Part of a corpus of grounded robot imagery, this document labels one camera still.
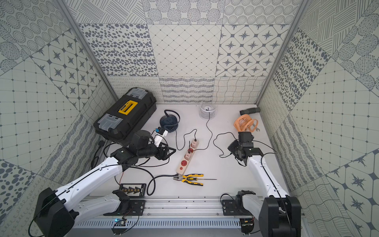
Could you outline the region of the cream red power strip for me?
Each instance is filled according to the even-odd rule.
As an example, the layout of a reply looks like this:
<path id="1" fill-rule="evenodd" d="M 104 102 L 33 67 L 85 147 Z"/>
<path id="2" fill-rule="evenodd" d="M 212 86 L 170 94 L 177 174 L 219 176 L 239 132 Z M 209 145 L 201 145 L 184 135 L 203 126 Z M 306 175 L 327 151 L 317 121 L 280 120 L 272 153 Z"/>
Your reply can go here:
<path id="1" fill-rule="evenodd" d="M 196 150 L 196 149 L 192 149 L 191 147 L 190 147 L 190 145 L 189 145 L 189 148 L 187 149 L 187 151 L 186 151 L 186 153 L 185 153 L 185 155 L 187 154 L 187 153 L 193 153 L 194 154 L 194 151 Z M 185 171 L 186 171 L 186 169 L 187 169 L 187 167 L 188 167 L 188 165 L 189 165 L 189 163 L 190 163 L 190 161 L 191 160 L 186 160 L 184 157 L 182 158 L 182 160 L 180 161 L 180 163 L 179 163 L 179 166 L 177 167 L 177 169 L 176 169 L 176 173 L 178 174 L 178 175 L 184 175 L 185 174 Z"/>

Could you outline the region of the pink charger of blue fan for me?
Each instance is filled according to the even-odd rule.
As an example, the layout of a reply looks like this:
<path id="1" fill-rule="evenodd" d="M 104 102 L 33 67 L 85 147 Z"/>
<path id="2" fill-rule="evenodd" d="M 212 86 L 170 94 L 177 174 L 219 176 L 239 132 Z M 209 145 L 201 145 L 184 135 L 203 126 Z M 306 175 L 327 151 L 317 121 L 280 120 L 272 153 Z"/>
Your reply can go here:
<path id="1" fill-rule="evenodd" d="M 184 158 L 186 159 L 186 160 L 191 160 L 191 158 L 192 158 L 192 155 L 193 155 L 193 153 L 187 153 L 185 156 L 184 156 Z"/>

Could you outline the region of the pink charger of white fan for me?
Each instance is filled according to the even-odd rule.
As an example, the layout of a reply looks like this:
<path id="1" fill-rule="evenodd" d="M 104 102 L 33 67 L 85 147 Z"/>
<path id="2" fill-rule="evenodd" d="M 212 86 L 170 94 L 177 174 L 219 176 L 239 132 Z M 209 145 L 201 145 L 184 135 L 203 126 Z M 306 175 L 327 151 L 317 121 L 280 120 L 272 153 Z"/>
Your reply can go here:
<path id="1" fill-rule="evenodd" d="M 194 140 L 194 141 L 192 141 L 190 147 L 191 147 L 192 149 L 196 149 L 197 146 L 198 146 L 198 144 L 199 144 L 198 140 Z"/>

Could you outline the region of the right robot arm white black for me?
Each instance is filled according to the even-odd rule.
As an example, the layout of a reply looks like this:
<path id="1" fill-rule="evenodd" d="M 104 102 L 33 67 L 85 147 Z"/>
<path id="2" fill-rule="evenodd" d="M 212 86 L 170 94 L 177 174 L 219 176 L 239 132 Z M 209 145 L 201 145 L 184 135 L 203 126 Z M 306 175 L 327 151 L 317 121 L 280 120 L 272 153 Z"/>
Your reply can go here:
<path id="1" fill-rule="evenodd" d="M 248 216 L 247 222 L 241 224 L 244 234 L 253 233 L 254 222 L 258 221 L 259 232 L 264 237 L 301 236 L 300 202 L 279 185 L 265 161 L 265 155 L 254 146 L 253 135 L 239 132 L 238 139 L 228 149 L 253 173 L 264 199 L 259 199 L 253 191 L 241 190 L 235 198 L 221 201 L 224 215 Z"/>

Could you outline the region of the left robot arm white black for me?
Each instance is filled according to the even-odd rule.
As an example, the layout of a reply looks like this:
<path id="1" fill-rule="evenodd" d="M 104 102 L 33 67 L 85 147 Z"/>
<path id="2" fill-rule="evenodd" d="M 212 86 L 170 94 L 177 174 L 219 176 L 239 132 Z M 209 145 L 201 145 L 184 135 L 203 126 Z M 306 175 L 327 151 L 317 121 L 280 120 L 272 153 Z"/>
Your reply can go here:
<path id="1" fill-rule="evenodd" d="M 139 130 L 127 147 L 117 149 L 78 179 L 56 190 L 43 190 L 38 196 L 33 217 L 42 235 L 63 237 L 76 225 L 99 215 L 126 214 L 130 210 L 130 197 L 120 189 L 90 201 L 83 199 L 111 178 L 128 168 L 135 168 L 141 158 L 168 159 L 176 150 L 164 143 L 167 134 L 168 131 L 161 127 L 156 128 L 154 135 Z"/>

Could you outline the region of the dark blue desk fan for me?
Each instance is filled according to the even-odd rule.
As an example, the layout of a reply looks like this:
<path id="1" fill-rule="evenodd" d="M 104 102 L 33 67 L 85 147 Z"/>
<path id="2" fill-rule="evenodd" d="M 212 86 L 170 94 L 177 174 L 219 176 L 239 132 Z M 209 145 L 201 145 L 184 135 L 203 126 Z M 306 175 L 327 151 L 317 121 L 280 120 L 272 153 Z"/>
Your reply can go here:
<path id="1" fill-rule="evenodd" d="M 164 110 L 164 116 L 161 117 L 160 127 L 168 131 L 168 133 L 177 130 L 180 122 L 180 115 L 174 110 Z"/>

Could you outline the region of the orange desk fan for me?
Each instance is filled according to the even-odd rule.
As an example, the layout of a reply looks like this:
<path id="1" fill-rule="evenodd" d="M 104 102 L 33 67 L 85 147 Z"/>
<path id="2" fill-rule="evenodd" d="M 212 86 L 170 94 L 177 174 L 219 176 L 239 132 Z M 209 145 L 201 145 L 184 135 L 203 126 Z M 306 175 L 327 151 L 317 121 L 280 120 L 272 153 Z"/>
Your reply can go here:
<path id="1" fill-rule="evenodd" d="M 234 127 L 238 132 L 254 132 L 258 127 L 259 121 L 252 119 L 249 115 L 241 115 L 235 122 Z"/>

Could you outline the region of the white desk fan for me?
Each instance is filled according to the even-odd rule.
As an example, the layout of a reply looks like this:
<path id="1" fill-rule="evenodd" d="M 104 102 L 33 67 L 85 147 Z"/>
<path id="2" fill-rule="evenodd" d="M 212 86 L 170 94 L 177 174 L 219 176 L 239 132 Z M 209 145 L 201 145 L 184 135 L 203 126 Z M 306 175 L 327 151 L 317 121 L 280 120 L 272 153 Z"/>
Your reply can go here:
<path id="1" fill-rule="evenodd" d="M 199 107 L 199 116 L 203 119 L 213 119 L 217 114 L 217 105 L 201 102 Z"/>

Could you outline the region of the yellow black pliers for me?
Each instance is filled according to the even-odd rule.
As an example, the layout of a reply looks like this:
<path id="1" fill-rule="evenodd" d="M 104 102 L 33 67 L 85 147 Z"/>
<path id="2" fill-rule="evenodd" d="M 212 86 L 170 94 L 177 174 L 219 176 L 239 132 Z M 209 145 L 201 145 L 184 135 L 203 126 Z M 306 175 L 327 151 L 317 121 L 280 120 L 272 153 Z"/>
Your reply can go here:
<path id="1" fill-rule="evenodd" d="M 194 186 L 203 186 L 203 184 L 198 181 L 199 178 L 203 176 L 203 174 L 176 175 L 173 179 Z"/>

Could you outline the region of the dark grey pipe piece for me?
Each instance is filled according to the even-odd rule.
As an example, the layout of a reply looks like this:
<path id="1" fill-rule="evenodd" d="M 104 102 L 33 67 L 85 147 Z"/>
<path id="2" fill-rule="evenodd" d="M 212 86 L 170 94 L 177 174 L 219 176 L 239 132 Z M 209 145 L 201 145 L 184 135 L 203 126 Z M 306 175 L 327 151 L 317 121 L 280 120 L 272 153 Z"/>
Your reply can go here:
<path id="1" fill-rule="evenodd" d="M 244 110 L 241 110 L 239 113 L 240 115 L 249 115 L 249 114 L 255 114 L 255 113 L 259 113 L 261 110 L 259 107 L 255 107 L 255 108 L 249 108 L 249 109 L 244 109 Z"/>

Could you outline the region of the black screwdriver bit case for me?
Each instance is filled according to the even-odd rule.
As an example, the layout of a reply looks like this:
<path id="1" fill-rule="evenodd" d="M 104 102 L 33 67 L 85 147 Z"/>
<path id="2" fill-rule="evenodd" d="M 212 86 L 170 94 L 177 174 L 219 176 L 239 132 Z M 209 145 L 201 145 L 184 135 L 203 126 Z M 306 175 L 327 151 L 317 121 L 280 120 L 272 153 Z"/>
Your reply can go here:
<path id="1" fill-rule="evenodd" d="M 121 183 L 119 189 L 129 197 L 144 197 L 146 192 L 145 183 Z"/>

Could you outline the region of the black yellow toolbox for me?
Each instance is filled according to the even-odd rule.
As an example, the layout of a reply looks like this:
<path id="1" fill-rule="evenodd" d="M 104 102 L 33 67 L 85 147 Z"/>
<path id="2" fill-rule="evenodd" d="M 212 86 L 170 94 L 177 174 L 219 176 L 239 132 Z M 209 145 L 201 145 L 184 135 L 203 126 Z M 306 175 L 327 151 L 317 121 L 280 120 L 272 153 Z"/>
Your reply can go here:
<path id="1" fill-rule="evenodd" d="M 95 132 L 107 140 L 128 146 L 134 133 L 156 111 L 156 102 L 152 92 L 133 87 L 94 122 Z"/>

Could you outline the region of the aluminium front rail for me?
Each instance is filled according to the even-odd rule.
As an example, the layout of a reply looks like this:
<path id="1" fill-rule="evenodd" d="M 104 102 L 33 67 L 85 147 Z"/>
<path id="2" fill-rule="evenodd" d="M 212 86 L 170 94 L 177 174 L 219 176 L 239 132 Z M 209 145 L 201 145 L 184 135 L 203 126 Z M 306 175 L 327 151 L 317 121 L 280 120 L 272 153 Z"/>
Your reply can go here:
<path id="1" fill-rule="evenodd" d="M 110 194 L 104 197 L 91 198 L 86 201 L 72 203 L 62 199 L 64 207 L 73 211 L 77 223 L 104 216 L 105 213 L 116 211 L 123 201 L 144 199 L 146 201 L 142 216 L 153 217 L 216 217 L 224 216 L 221 200 L 226 197 L 174 197 L 174 198 L 130 198 L 121 200 L 117 195 Z"/>

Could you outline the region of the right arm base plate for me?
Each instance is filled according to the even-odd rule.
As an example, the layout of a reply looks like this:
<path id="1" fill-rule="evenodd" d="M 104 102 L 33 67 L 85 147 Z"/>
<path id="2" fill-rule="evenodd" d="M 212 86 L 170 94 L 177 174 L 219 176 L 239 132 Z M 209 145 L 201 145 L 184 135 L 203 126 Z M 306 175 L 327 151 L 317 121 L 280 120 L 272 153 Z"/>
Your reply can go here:
<path id="1" fill-rule="evenodd" d="M 242 205 L 237 204 L 235 200 L 223 199 L 221 200 L 224 216 L 254 216 L 250 211 L 243 208 Z"/>

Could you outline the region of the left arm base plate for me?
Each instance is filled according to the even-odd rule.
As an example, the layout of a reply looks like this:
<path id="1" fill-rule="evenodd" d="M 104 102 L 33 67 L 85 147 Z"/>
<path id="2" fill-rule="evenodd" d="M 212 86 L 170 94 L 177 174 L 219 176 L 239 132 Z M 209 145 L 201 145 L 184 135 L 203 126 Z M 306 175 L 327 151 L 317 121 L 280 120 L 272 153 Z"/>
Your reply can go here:
<path id="1" fill-rule="evenodd" d="M 144 199 L 131 199 L 123 201 L 114 212 L 105 213 L 104 216 L 142 216 L 146 201 Z"/>

